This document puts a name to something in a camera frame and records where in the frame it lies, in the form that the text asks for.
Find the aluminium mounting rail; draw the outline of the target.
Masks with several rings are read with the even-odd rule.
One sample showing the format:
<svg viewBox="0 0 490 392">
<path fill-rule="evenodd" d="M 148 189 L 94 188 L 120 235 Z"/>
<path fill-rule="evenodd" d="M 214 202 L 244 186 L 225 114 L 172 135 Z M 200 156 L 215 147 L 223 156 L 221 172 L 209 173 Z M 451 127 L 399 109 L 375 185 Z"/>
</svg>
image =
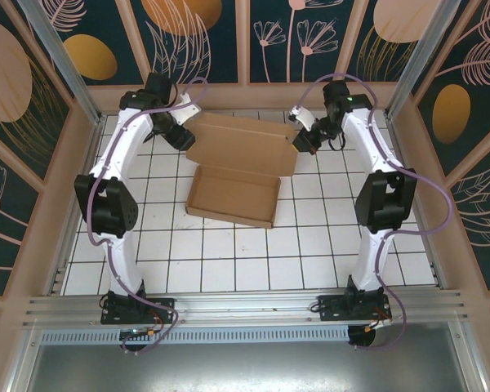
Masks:
<svg viewBox="0 0 490 392">
<path fill-rule="evenodd" d="M 438 287 L 395 287 L 408 322 L 463 320 L 469 315 L 458 290 Z M 175 308 L 181 327 L 252 327 L 317 325 L 310 307 L 320 295 L 341 294 L 337 289 L 274 290 L 258 292 L 177 293 Z M 100 326 L 98 296 L 40 296 L 29 300 L 24 327 L 87 328 Z"/>
</svg>

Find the brown cardboard box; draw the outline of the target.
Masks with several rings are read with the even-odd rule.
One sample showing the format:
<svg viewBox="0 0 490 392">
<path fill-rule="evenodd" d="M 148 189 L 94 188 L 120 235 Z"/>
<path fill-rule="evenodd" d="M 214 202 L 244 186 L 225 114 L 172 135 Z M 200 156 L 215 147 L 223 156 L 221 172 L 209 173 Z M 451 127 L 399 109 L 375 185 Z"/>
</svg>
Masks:
<svg viewBox="0 0 490 392">
<path fill-rule="evenodd" d="M 294 174 L 296 130 L 280 122 L 201 113 L 187 122 L 197 164 L 185 210 L 192 216 L 271 229 L 281 179 Z"/>
</svg>

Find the aluminium side rail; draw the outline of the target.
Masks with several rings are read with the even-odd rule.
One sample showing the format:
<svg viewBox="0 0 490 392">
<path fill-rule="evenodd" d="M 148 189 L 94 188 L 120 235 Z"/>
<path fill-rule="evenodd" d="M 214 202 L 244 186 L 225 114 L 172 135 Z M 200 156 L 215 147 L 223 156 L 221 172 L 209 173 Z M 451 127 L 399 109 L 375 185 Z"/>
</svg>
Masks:
<svg viewBox="0 0 490 392">
<path fill-rule="evenodd" d="M 105 122 L 106 116 L 100 114 L 100 117 L 96 120 L 91 129 L 91 136 L 87 142 L 82 165 L 78 169 L 79 174 L 87 174 L 89 169 L 93 166 L 105 129 Z M 82 213 L 72 183 L 71 196 L 65 220 L 60 232 L 51 268 L 49 269 L 47 280 L 42 291 L 44 296 L 59 296 L 65 289 L 65 273 L 69 262 L 72 260 L 78 225 L 81 219 Z"/>
<path fill-rule="evenodd" d="M 402 142 L 400 140 L 400 136 L 398 133 L 398 128 L 390 120 L 387 120 L 386 122 L 388 126 L 388 132 L 390 134 L 390 138 L 393 142 L 395 154 L 399 157 L 399 159 L 401 160 L 401 162 L 405 167 L 411 167 L 412 164 L 410 163 L 406 151 L 402 146 Z M 414 196 L 412 209 L 414 212 L 414 216 L 416 218 L 417 230 L 418 231 L 427 230 L 427 228 L 425 227 L 427 222 L 425 222 L 425 220 L 423 219 L 424 211 L 421 205 L 420 184 L 417 184 L 416 186 L 416 193 Z M 429 235 L 422 235 L 421 241 L 425 249 L 427 260 L 430 264 L 430 269 L 433 276 L 433 280 L 435 282 L 435 286 L 440 290 L 444 290 L 446 289 L 446 279 L 443 276 L 442 268 L 439 265 L 438 255 L 436 251 L 433 249 L 434 245 L 432 243 L 432 238 Z"/>
</svg>

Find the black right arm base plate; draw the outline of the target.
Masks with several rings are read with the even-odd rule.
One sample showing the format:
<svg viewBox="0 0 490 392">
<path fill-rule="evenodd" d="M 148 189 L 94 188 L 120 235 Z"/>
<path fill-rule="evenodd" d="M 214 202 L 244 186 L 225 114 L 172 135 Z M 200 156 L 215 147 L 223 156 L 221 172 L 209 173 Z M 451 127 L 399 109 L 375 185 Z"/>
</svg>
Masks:
<svg viewBox="0 0 490 392">
<path fill-rule="evenodd" d="M 315 308 L 322 321 L 372 321 L 392 319 L 390 303 L 386 294 L 363 299 L 346 296 L 319 296 Z"/>
</svg>

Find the grey metal sheet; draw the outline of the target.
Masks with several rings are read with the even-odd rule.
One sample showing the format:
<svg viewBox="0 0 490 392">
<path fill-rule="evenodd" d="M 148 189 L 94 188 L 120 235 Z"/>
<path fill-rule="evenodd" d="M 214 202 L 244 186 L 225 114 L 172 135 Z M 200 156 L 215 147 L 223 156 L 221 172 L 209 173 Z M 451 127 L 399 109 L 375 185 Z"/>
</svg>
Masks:
<svg viewBox="0 0 490 392">
<path fill-rule="evenodd" d="M 7 392 L 490 392 L 463 321 L 395 323 L 368 348 L 345 341 L 41 345 L 21 339 Z"/>
</svg>

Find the aluminium corner post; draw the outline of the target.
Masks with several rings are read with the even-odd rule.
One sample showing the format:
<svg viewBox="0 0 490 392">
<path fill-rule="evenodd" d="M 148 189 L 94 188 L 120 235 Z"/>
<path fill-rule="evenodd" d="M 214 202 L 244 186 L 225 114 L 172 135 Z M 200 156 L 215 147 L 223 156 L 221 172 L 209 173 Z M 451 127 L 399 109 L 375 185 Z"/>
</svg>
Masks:
<svg viewBox="0 0 490 392">
<path fill-rule="evenodd" d="M 33 37 L 38 38 L 54 70 L 65 81 L 65 89 L 84 110 L 86 116 L 98 123 L 100 114 L 61 39 L 62 33 L 72 33 L 87 14 L 85 0 L 14 0 L 22 10 Z"/>
<path fill-rule="evenodd" d="M 412 88 L 417 83 L 424 69 L 435 58 L 434 53 L 440 46 L 443 37 L 452 22 L 457 22 L 457 13 L 465 10 L 470 0 L 438 0 L 432 16 L 417 41 L 412 55 L 405 64 L 395 91 L 385 109 L 385 119 L 392 123 L 403 108 Z"/>
</svg>

